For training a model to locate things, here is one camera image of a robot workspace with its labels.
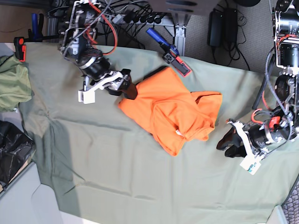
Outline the robot arm at right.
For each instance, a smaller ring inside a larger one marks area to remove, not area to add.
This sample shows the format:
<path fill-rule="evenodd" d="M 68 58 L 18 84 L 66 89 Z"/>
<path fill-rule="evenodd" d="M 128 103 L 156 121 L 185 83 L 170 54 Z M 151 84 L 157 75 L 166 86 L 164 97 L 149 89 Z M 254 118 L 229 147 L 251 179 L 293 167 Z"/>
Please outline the robot arm at right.
<path fill-rule="evenodd" d="M 82 72 L 83 87 L 78 91 L 78 101 L 83 104 L 95 103 L 95 92 L 107 90 L 110 95 L 134 100 L 137 88 L 132 83 L 129 69 L 113 70 L 106 59 L 108 53 L 96 48 L 96 25 L 101 20 L 111 28 L 114 43 L 118 36 L 114 26 L 105 16 L 111 1 L 101 3 L 99 0 L 76 0 L 66 11 L 60 23 L 59 51 L 63 59 L 75 64 Z"/>

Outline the robot arm at left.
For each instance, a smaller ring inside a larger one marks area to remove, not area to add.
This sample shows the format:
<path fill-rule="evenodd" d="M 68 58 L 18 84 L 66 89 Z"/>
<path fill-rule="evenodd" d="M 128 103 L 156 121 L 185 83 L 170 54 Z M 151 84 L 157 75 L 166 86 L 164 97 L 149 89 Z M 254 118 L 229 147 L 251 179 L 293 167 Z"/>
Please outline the robot arm at left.
<path fill-rule="evenodd" d="M 269 146 L 280 147 L 299 136 L 299 2 L 278 0 L 272 23 L 274 46 L 251 122 L 229 119 L 232 127 L 217 144 L 226 157 L 262 160 L 271 153 Z"/>

